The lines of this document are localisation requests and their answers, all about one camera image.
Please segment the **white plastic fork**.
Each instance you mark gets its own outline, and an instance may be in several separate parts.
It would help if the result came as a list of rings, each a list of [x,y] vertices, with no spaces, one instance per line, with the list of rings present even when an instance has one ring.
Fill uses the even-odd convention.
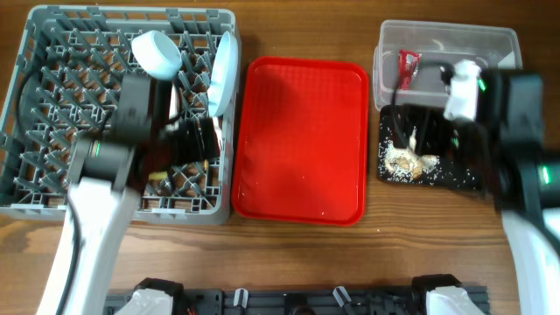
[[[213,129],[214,129],[214,133],[216,135],[216,141],[218,144],[218,148],[220,151],[223,150],[223,139],[222,139],[222,129],[221,129],[221,123],[220,123],[220,118],[218,116],[214,116],[212,118],[213,120]]]

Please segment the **large light blue plate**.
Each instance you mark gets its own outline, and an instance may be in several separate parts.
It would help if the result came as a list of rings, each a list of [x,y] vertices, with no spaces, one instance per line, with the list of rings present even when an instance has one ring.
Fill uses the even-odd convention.
[[[239,46],[236,37],[226,31],[218,45],[207,90],[208,114],[222,116],[234,94],[239,62]]]

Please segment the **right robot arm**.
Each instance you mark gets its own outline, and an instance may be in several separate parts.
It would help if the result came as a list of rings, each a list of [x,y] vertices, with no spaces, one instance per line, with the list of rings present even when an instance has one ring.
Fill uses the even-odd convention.
[[[410,114],[422,118],[415,153],[471,169],[493,196],[514,258],[521,311],[559,312],[559,153],[544,144],[538,73],[489,68],[467,83],[471,117],[390,102],[397,142],[410,147]]]

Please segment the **rice food scraps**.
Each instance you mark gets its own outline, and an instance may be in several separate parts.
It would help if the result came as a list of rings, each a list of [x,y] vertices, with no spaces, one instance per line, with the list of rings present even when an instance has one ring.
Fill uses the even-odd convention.
[[[435,155],[418,156],[412,150],[416,148],[417,128],[409,136],[410,147],[407,149],[396,148],[392,140],[387,141],[387,148],[382,159],[385,170],[393,179],[411,182],[419,179],[421,175],[428,174],[436,169],[439,157]]]

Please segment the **yellow plastic cup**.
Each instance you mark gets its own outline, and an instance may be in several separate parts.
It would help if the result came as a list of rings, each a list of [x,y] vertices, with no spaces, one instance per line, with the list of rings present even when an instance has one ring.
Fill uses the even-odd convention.
[[[166,171],[153,172],[149,175],[149,181],[162,181],[168,178]]]

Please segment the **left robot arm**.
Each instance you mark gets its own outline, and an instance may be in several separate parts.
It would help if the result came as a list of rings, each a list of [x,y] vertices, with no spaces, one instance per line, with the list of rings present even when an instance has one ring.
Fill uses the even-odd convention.
[[[174,166],[217,158],[215,117],[170,116],[171,80],[127,74],[115,111],[72,147],[66,218],[40,314],[99,314],[119,248],[139,208],[149,176]]]

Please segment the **small light blue bowl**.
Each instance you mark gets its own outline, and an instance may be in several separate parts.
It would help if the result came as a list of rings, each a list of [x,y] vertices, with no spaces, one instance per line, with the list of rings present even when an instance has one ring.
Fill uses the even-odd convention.
[[[161,31],[148,31],[132,39],[131,50],[139,66],[161,81],[172,81],[182,67],[180,51]]]

